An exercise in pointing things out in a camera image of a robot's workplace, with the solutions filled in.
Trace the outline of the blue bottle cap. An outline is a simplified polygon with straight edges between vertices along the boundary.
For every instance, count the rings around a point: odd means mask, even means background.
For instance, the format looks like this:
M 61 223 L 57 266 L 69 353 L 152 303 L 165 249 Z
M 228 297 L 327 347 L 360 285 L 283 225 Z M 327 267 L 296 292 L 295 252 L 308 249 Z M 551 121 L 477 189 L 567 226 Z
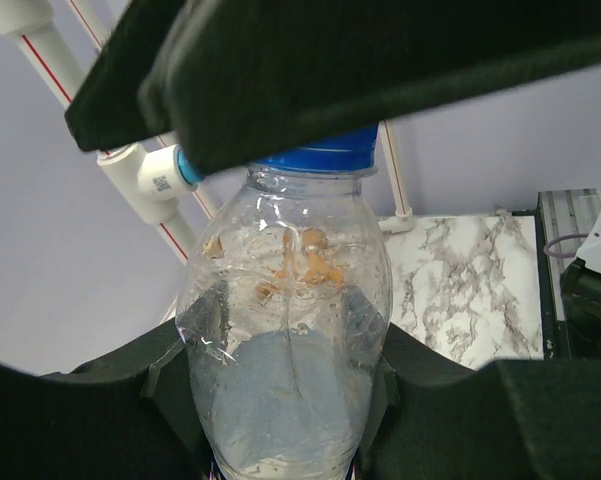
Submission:
M 319 142 L 273 154 L 255 164 L 279 170 L 335 174 L 371 170 L 378 124 Z

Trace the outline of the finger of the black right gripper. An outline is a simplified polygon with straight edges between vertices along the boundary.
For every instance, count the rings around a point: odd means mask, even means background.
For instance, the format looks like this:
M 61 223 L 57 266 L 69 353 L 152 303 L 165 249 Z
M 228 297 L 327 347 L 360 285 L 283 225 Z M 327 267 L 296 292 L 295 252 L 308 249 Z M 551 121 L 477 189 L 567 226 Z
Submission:
M 139 102 L 205 174 L 601 64 L 601 1 L 191 1 Z
M 130 1 L 64 119 L 85 152 L 115 150 L 173 131 L 152 85 L 162 48 L 177 39 L 203 1 Z

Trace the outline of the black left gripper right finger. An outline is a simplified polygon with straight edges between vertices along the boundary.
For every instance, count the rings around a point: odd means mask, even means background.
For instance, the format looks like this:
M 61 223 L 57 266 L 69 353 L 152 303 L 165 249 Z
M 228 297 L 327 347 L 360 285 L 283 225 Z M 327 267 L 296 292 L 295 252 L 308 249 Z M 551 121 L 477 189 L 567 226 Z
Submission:
M 359 450 L 366 479 L 601 479 L 601 360 L 473 371 L 396 326 Z

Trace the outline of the clear bottle blue label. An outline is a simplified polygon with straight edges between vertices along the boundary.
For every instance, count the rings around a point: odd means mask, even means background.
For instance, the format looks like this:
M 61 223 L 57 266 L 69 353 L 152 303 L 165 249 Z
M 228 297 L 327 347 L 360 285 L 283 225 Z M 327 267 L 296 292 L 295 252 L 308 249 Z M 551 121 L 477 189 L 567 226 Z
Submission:
M 225 479 L 343 479 L 367 423 L 392 309 L 360 171 L 252 167 L 190 253 L 176 307 L 193 401 Z M 286 228 L 323 230 L 342 289 L 268 301 Z

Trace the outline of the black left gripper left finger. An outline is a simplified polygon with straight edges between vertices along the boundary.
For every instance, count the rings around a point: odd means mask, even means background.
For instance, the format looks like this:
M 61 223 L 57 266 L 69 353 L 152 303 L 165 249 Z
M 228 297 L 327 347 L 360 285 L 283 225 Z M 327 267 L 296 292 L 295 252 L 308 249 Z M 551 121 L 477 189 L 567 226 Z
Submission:
M 206 479 L 173 322 L 68 374 L 0 364 L 0 479 Z

